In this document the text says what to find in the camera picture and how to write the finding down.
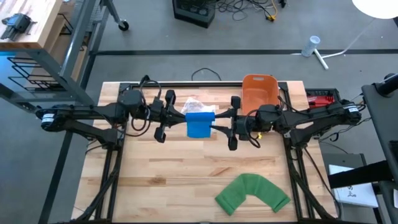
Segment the orange plastic container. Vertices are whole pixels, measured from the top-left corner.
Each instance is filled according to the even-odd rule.
[[[242,111],[247,115],[261,105],[278,105],[278,81],[271,75],[250,74],[243,78]]]

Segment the white lamp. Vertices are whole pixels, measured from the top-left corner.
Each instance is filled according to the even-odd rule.
[[[344,54],[365,33],[375,19],[392,19],[398,17],[398,0],[353,0],[353,4],[361,12],[373,17],[373,19],[343,51],[324,56],[317,54],[319,61],[325,69],[328,69],[328,65],[324,61],[324,58]]]

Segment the wooden table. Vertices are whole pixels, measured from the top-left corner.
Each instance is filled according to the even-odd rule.
[[[302,82],[287,82],[292,106],[308,108]],[[99,105],[116,101],[119,83],[103,83]],[[205,105],[216,105],[220,113],[230,107],[231,96],[241,96],[239,87],[174,88],[177,95],[176,109],[181,110],[188,97]],[[152,102],[157,89],[144,90],[147,102]],[[230,126],[230,119],[217,119],[217,125]],[[99,128],[108,128],[104,121],[96,121]],[[292,198],[289,172],[282,136],[270,132],[259,141],[257,149],[249,142],[239,141],[236,151],[229,151],[224,134],[212,131],[211,138],[190,139],[186,124],[166,129],[164,144],[153,137],[156,124],[152,123],[147,134],[127,137],[124,143],[121,173],[116,194],[114,222],[289,222],[297,221],[293,202],[278,213],[254,196],[228,216],[215,202],[218,195],[231,181],[242,173],[264,176]],[[322,154],[316,140],[307,147],[317,163],[323,178],[328,181]],[[88,153],[81,174],[72,218],[82,214],[98,193],[106,151],[95,149]],[[303,156],[310,190],[326,210],[336,216],[333,199],[309,161]],[[303,214],[305,201],[300,190]]]
[[[41,49],[44,48],[51,27],[60,11],[62,0],[2,0],[0,1],[0,19],[23,13],[34,22],[29,34],[20,34],[15,42],[0,40],[0,49]],[[6,30],[0,23],[0,34]]]

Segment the metal frame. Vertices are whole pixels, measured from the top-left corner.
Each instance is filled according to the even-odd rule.
[[[163,87],[166,88],[189,88],[189,87],[198,87],[198,86],[208,86],[208,87],[231,87],[231,86],[236,86],[239,87],[242,85],[242,82],[159,82]],[[279,82],[279,86],[282,91],[284,91],[285,95],[285,100],[288,104],[291,104],[290,96],[289,96],[289,89],[287,86],[286,82]],[[126,83],[121,83],[119,86],[119,94],[122,93],[125,89],[127,88],[137,88],[139,87],[139,82],[126,82]],[[157,87],[155,84],[149,84],[148,87]],[[58,183],[59,183],[59,178],[62,174],[62,167],[63,163],[65,162],[65,158],[67,156],[67,149],[66,147],[69,146],[70,139],[69,135],[65,136],[65,141],[63,142],[62,150],[60,153],[60,157],[58,158],[58,162],[56,165],[56,169],[53,175],[53,179],[50,184],[49,191],[47,193],[47,198],[45,200],[45,206],[43,208],[43,212],[40,216],[40,224],[47,224],[46,221],[48,221],[49,217],[49,211],[51,210],[53,200],[54,200],[54,195],[56,194]],[[351,222],[344,222],[340,220],[328,220],[328,219],[316,219],[315,218],[315,213],[313,211],[313,205],[311,203],[311,200],[307,197],[305,194],[305,203],[308,208],[308,218],[305,218],[303,213],[302,213],[302,208],[301,208],[301,203],[300,203],[300,196],[299,196],[299,191],[297,185],[299,185],[304,192],[310,192],[308,189],[308,181],[306,180],[306,174],[305,174],[305,166],[303,163],[303,158],[302,158],[302,152],[299,149],[292,149],[290,146],[290,139],[289,136],[284,136],[283,137],[284,141],[284,146],[285,146],[285,152],[286,152],[286,157],[287,157],[287,166],[289,170],[289,175],[290,175],[290,183],[292,185],[292,197],[293,197],[293,203],[295,205],[295,212],[297,216],[297,222],[264,222],[264,223],[339,223],[339,224],[344,224],[344,223],[351,223]],[[297,155],[297,165],[299,168],[299,172],[296,171],[294,162],[291,159],[292,154],[291,151],[295,150],[296,155]],[[117,186],[118,186],[118,177],[119,177],[119,170],[121,168],[121,159],[123,155],[123,147],[120,151],[118,151],[118,154],[116,156],[116,163],[114,166],[114,169],[112,173],[109,175],[109,167],[111,163],[111,156],[112,156],[112,151],[108,150],[106,153],[106,159],[104,163],[104,169],[103,169],[103,175],[101,178],[101,188],[99,190],[98,195],[95,197],[91,205],[84,211],[83,215],[77,218],[76,220],[71,220],[70,222],[66,223],[112,223],[112,217],[113,217],[113,210],[114,210],[114,204],[116,200],[116,192],[117,192]],[[111,193],[110,193],[110,198],[109,198],[109,206],[108,206],[108,211],[106,211],[106,218],[102,218],[102,213],[103,213],[103,197],[106,193],[106,191],[111,187]],[[95,211],[95,219],[94,220],[89,220],[91,217],[91,214]]]
[[[96,35],[93,35],[88,44],[84,43],[84,36],[86,33],[86,28],[90,21],[91,13],[95,6],[96,1],[84,1],[80,9],[76,27],[67,21],[65,24],[66,30],[68,32],[62,32],[60,35],[71,35],[71,41],[65,53],[65,61],[60,65],[54,58],[44,49],[6,49],[5,51],[10,52],[25,52],[29,54],[31,58],[8,58],[12,62],[13,69],[15,69],[20,77],[9,77],[9,79],[20,86],[24,91],[14,91],[10,88],[0,88],[0,97],[4,98],[11,104],[18,106],[19,108],[27,111],[34,112],[34,110],[29,106],[21,106],[21,103],[31,102],[49,102],[49,101],[77,101],[83,105],[93,105],[94,101],[85,92],[88,78],[79,75],[77,81],[71,78],[73,68],[75,66],[79,50],[81,50],[82,45],[88,45],[89,49],[98,50],[100,41],[102,38],[103,30],[108,20],[109,12],[111,12],[115,21],[117,21],[119,26],[123,26],[123,20],[119,18],[116,8],[113,4],[113,0],[102,0],[103,6],[101,8],[104,10],[104,16],[101,21],[101,25],[98,27],[95,24],[95,29],[97,29]],[[85,69],[87,58],[91,58],[89,55],[89,50],[83,59],[83,66],[80,73],[82,74]],[[15,61],[16,59],[26,60],[25,62]],[[90,60],[90,66],[92,67],[93,60]],[[31,75],[27,73],[24,68],[34,68],[42,67],[47,73],[53,78],[53,80],[28,80],[29,77],[48,77],[44,75]],[[18,80],[27,80],[31,84],[37,85],[37,88],[26,88],[21,85]]]

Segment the blue block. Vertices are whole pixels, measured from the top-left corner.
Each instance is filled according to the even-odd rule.
[[[213,112],[187,113],[187,136],[190,138],[210,138],[211,122],[215,120]]]

